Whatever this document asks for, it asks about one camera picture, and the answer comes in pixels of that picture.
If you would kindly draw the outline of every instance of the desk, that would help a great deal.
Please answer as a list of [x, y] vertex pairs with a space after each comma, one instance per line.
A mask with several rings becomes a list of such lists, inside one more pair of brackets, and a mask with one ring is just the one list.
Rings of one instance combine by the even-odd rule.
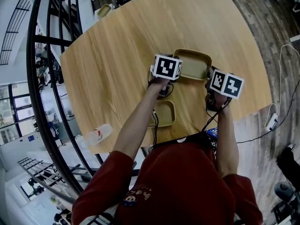
[[[208, 54], [212, 65], [245, 79], [233, 118], [272, 102], [257, 44], [231, 0], [133, 0], [82, 34], [60, 57], [68, 96], [83, 135], [109, 123], [113, 133], [92, 153], [109, 152], [147, 89], [156, 53], [186, 48]], [[199, 132], [206, 124], [205, 81], [179, 78], [167, 98], [176, 122], [159, 128], [158, 143]], [[149, 128], [142, 146], [153, 143]]]

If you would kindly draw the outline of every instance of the red sweatshirt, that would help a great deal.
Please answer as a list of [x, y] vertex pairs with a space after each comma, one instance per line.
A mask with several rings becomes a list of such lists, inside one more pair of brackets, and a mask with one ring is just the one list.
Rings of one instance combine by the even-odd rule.
[[247, 225], [263, 222], [250, 179], [222, 179], [209, 148], [177, 143], [154, 149], [128, 191], [132, 165], [129, 156], [112, 152], [74, 203], [72, 225], [116, 204], [114, 225], [233, 224], [235, 213]]

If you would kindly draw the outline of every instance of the tabletop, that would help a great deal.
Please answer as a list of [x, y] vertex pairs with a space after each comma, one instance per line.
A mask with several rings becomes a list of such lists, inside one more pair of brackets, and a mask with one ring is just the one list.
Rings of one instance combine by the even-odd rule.
[[[272, 102], [254, 37], [231, 0], [133, 0], [83, 33], [60, 57], [68, 97], [83, 135], [109, 123], [112, 134], [89, 147], [110, 152], [126, 119], [147, 89], [154, 55], [179, 48], [200, 51], [212, 65], [245, 79], [231, 102], [239, 120]], [[173, 93], [176, 122], [157, 131], [157, 142], [199, 132], [208, 120], [205, 81], [180, 77]], [[147, 130], [142, 146], [153, 143]]]

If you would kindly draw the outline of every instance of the window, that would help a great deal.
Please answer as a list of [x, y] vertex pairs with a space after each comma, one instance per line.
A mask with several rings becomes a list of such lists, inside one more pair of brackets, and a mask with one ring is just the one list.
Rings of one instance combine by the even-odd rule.
[[0, 86], [0, 145], [34, 132], [27, 82]]

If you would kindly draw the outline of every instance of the white cable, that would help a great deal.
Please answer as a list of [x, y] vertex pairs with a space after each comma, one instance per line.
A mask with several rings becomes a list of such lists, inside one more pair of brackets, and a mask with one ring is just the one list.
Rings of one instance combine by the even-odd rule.
[[276, 114], [277, 114], [277, 117], [279, 117], [279, 114], [280, 114], [281, 89], [282, 89], [282, 87], [281, 87], [281, 55], [282, 55], [282, 48], [285, 47], [285, 46], [291, 47], [291, 48], [298, 54], [298, 56], [299, 56], [299, 58], [300, 58], [299, 52], [298, 52], [296, 49], [294, 49], [293, 46], [291, 46], [291, 45], [289, 45], [289, 44], [284, 44], [284, 45], [281, 46], [281, 49], [280, 49], [280, 56], [279, 56], [279, 73], [280, 73], [280, 74], [279, 74], [279, 86], [280, 86], [279, 105], [278, 105], [278, 109], [277, 109], [277, 105], [276, 105], [275, 103], [272, 103], [272, 104], [269, 106], [269, 110], [268, 110], [268, 114], [267, 114], [267, 117], [266, 117], [266, 121], [265, 121], [265, 123], [264, 123], [264, 129], [265, 129], [266, 131], [268, 131], [267, 128], [266, 128], [266, 124], [267, 124], [267, 119], [268, 119], [268, 117], [269, 117], [269, 113], [270, 113], [270, 109], [271, 109], [272, 105], [275, 105], [275, 107], [276, 107]]

